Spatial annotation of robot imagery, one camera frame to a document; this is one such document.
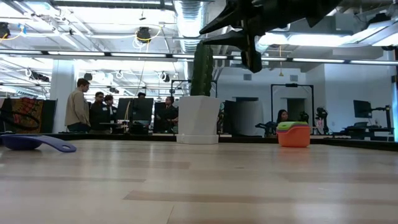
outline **wooden floor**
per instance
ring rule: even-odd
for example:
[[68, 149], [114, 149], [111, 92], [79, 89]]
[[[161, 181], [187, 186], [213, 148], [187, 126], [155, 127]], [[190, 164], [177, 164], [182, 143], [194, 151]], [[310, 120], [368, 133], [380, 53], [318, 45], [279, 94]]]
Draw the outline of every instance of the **wooden floor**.
[[398, 154], [73, 141], [0, 148], [4, 224], [397, 224]]

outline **white planter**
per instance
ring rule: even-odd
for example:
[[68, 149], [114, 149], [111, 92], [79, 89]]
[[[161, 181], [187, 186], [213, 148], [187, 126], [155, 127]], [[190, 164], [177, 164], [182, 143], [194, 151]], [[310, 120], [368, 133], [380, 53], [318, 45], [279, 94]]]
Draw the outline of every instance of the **white planter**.
[[178, 102], [177, 142], [217, 144], [220, 100], [209, 96], [184, 96]]

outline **orange basket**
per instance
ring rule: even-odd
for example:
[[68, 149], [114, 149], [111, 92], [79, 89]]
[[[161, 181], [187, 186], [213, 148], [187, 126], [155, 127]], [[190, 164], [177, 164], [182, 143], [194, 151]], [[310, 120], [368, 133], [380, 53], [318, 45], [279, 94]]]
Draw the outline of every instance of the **orange basket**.
[[306, 122], [281, 122], [277, 127], [279, 144], [283, 147], [307, 147], [311, 129]]

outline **green lid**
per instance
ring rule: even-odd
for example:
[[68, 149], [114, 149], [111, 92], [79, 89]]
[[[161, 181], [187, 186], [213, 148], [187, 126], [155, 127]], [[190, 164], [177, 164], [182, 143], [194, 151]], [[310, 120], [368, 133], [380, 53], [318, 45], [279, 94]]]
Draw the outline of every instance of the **green lid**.
[[281, 122], [278, 124], [278, 130], [289, 130], [292, 126], [295, 125], [308, 125], [307, 122], [303, 121], [288, 121], [288, 122]]

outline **purple object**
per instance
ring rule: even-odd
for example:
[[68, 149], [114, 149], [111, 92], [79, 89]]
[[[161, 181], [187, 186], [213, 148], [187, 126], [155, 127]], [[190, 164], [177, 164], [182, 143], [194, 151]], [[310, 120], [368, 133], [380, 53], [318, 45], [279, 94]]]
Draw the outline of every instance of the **purple object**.
[[3, 134], [2, 143], [11, 150], [33, 150], [42, 143], [54, 147], [60, 152], [76, 152], [76, 146], [53, 137], [34, 134]]

